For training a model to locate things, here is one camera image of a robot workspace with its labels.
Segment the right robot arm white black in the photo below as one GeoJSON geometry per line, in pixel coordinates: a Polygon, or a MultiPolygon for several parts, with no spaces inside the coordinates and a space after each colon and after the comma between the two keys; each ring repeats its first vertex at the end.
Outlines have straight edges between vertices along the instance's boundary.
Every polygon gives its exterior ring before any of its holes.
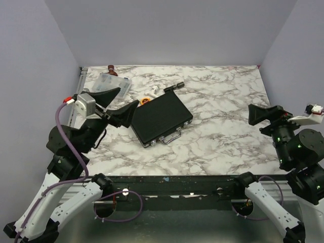
{"type": "Polygon", "coordinates": [[[273,140],[279,168],[287,172],[286,180],[299,203],[302,220],[287,212],[269,195],[259,179],[250,172],[237,176],[233,193],[251,199],[272,221],[284,242],[323,242],[323,135],[309,125],[321,124],[323,107],[309,104],[305,115],[293,114],[277,105],[269,108],[248,106],[249,124],[268,120],[260,133],[273,140]]]}

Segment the black poker set case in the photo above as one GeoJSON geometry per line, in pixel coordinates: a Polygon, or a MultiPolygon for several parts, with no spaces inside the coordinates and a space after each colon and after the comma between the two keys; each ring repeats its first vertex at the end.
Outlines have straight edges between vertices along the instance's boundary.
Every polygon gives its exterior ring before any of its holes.
{"type": "Polygon", "coordinates": [[[168,91],[137,107],[131,128],[143,147],[158,141],[167,145],[181,137],[182,128],[192,120],[193,115],[179,97],[168,91]]]}

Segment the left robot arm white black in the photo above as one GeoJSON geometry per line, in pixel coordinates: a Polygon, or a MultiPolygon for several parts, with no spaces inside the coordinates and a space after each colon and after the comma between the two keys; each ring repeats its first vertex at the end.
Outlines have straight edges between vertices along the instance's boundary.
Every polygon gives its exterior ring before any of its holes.
{"type": "Polygon", "coordinates": [[[75,196],[59,203],[73,184],[88,179],[90,160],[85,155],[95,148],[106,128],[131,125],[139,100],[117,110],[107,108],[119,92],[120,88],[99,93],[83,91],[63,100],[55,113],[56,126],[51,129],[46,144],[53,158],[32,203],[17,221],[4,227],[9,238],[15,242],[55,242],[65,224],[85,206],[116,194],[113,182],[99,173],[75,196]],[[69,105],[86,118],[78,129],[60,123],[60,112],[69,105]]]}

